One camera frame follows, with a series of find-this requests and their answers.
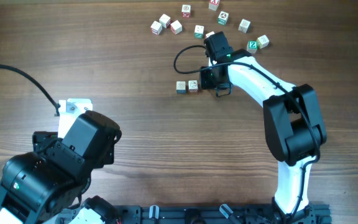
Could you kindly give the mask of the plain number one block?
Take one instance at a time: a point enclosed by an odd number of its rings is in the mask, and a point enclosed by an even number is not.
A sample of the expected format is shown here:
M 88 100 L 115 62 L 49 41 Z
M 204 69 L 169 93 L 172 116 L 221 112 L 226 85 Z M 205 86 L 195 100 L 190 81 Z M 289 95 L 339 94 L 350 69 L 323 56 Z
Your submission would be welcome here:
M 205 39 L 207 39 L 209 36 L 214 35 L 215 32 L 211 31 L 205 35 Z

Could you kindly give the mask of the blue-sided white block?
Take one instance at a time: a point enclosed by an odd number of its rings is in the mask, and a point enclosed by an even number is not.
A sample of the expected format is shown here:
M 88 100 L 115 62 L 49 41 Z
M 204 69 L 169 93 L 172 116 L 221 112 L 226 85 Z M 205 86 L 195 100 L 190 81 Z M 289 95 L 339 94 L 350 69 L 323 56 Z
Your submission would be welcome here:
M 177 91 L 177 94 L 186 94 L 186 82 L 185 81 L 177 81 L 176 91 Z

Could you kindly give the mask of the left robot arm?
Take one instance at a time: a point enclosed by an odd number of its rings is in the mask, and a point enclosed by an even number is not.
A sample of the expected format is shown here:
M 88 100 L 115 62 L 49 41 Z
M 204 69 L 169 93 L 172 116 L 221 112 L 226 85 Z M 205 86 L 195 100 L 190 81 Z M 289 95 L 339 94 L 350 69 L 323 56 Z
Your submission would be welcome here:
M 114 162 L 122 136 L 117 123 L 95 112 L 80 114 L 66 135 L 35 132 L 33 150 L 9 159 L 2 169 L 0 212 L 8 223 L 43 223 L 84 194 L 91 173 Z

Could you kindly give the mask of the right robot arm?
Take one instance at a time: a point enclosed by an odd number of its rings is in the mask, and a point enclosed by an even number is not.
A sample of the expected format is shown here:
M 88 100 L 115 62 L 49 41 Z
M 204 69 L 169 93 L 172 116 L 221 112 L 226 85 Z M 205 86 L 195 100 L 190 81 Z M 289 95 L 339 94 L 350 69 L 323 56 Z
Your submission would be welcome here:
M 327 134 L 315 90 L 285 82 L 259 65 L 251 54 L 233 50 L 223 32 L 204 40 L 208 66 L 200 73 L 203 89 L 248 93 L 263 109 L 265 140 L 278 161 L 278 186 L 273 198 L 281 223 L 307 216 L 311 166 L 320 159 Z

